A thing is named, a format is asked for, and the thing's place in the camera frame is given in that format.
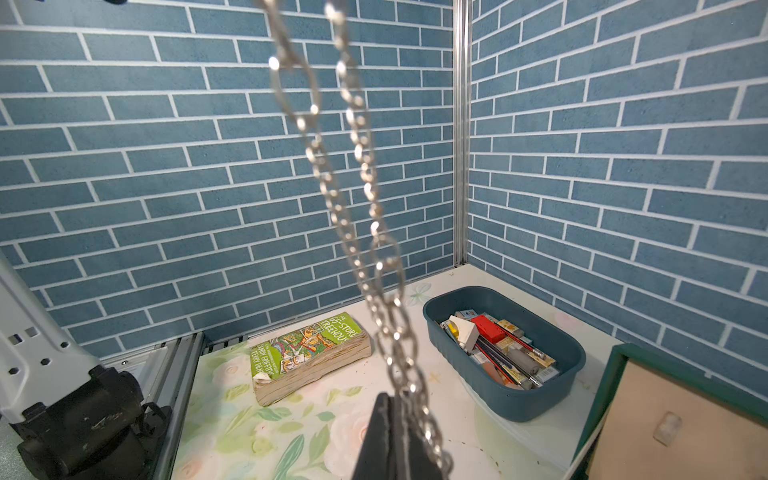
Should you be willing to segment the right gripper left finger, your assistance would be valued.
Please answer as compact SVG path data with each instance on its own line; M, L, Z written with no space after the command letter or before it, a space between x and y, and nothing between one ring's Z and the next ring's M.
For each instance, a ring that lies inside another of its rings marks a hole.
M393 478L392 399L380 393L353 471L353 480Z

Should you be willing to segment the green jewelry box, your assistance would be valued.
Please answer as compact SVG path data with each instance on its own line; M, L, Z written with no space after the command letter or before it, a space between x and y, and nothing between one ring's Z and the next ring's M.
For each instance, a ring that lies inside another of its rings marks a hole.
M764 479L767 404L634 344L609 357L567 479Z

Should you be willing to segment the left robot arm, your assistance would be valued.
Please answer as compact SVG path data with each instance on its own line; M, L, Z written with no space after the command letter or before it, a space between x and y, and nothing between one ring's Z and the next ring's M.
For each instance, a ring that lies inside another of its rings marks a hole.
M1 415L37 479L149 479L172 410L81 348L3 259Z

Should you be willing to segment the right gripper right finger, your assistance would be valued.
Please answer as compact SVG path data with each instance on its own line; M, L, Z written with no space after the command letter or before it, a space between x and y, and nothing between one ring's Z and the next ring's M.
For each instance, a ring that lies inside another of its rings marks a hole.
M394 396L392 401L392 478L442 479L442 473L429 457L404 401L400 396Z

